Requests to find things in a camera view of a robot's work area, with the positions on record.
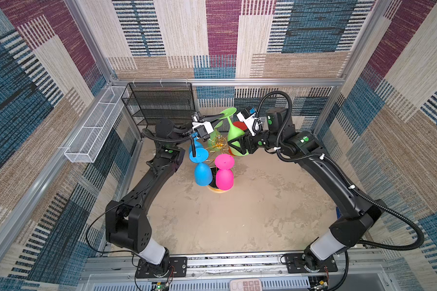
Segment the red wine glass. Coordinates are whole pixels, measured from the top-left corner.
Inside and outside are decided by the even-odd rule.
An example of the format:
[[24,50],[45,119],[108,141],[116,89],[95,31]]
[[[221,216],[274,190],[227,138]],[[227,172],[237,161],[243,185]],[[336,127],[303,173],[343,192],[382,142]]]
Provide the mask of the red wine glass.
[[235,121],[235,122],[233,122],[233,125],[239,129],[241,129],[244,132],[248,129],[246,124],[244,122],[241,122],[241,121]]

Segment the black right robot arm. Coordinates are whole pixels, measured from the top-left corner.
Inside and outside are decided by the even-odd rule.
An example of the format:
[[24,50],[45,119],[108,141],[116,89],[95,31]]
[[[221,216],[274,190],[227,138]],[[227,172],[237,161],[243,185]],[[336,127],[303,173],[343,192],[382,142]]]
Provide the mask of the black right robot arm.
[[266,114],[267,130],[258,131],[257,110],[247,107],[237,114],[247,129],[229,141],[240,154],[253,154],[257,149],[280,150],[291,162],[299,164],[318,182],[338,207],[341,217],[318,237],[302,256],[305,268],[317,272],[340,253],[355,246],[382,215],[382,200],[369,202],[354,194],[356,187],[344,178],[327,151],[308,131],[298,132],[292,121],[285,121],[288,110],[275,107]]

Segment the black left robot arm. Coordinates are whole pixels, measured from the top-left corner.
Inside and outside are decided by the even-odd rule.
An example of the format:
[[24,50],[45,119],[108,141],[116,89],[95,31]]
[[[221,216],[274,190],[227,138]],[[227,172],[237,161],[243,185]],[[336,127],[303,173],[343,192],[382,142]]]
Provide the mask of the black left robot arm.
[[171,269],[168,249],[152,237],[147,214],[164,184],[177,172],[183,162],[185,149],[181,144],[194,143],[195,138],[210,138],[215,127],[224,119],[223,113],[203,116],[199,112],[182,126],[163,118],[156,122],[155,131],[143,129],[143,137],[154,141],[156,153],[147,161],[148,172],[137,186],[120,201],[110,201],[105,211],[107,242],[130,251],[155,276],[164,276]]

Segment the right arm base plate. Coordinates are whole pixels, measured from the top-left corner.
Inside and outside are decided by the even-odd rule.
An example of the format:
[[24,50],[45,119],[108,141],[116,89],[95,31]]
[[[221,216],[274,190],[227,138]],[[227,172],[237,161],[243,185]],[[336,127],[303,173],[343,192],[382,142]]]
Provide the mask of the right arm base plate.
[[338,267],[333,255],[324,261],[306,258],[302,252],[286,253],[280,257],[289,274],[337,272]]

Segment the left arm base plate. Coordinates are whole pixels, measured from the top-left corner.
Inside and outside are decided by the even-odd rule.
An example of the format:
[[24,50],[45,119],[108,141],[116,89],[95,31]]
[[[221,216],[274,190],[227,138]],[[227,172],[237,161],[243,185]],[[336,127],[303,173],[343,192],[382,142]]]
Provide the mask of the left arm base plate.
[[170,257],[164,259],[159,265],[147,263],[144,259],[140,259],[137,263],[135,278],[183,278],[186,277],[187,264],[187,257]]

